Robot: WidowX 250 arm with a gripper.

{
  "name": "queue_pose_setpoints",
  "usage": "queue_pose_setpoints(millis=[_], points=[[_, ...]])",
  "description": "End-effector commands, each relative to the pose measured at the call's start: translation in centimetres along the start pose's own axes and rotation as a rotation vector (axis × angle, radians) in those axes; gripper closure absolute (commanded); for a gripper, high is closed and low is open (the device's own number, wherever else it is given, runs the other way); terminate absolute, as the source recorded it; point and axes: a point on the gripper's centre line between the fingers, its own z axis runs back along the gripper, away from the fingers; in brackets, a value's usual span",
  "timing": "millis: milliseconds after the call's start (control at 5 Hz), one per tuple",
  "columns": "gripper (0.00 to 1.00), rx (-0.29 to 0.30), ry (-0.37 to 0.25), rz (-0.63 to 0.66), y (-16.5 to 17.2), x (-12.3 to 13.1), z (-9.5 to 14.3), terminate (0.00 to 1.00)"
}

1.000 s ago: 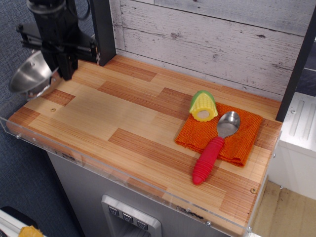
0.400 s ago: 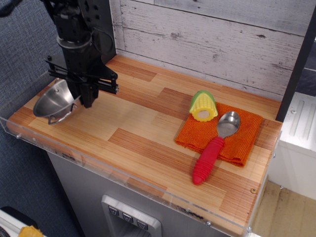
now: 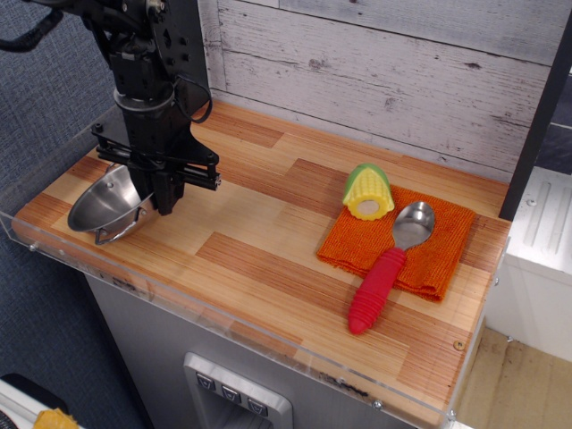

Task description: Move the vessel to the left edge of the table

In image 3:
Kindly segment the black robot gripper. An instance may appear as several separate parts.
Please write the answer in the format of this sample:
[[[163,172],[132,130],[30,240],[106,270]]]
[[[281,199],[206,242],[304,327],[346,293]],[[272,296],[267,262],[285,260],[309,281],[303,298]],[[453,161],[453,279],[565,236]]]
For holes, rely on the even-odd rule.
[[[91,127],[99,155],[127,166],[141,200],[155,192],[160,215],[172,213],[186,183],[211,190],[221,183],[219,156],[191,134],[190,117],[178,98],[176,88],[148,100],[115,90],[118,109]]]

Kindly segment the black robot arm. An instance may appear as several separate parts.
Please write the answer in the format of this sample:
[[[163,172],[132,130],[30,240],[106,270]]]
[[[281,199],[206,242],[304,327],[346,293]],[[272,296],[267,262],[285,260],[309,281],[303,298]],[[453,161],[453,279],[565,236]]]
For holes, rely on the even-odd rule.
[[[45,1],[80,17],[114,76],[118,113],[93,125],[100,158],[172,212],[187,184],[215,190],[218,155],[191,133],[213,109],[195,1]]]

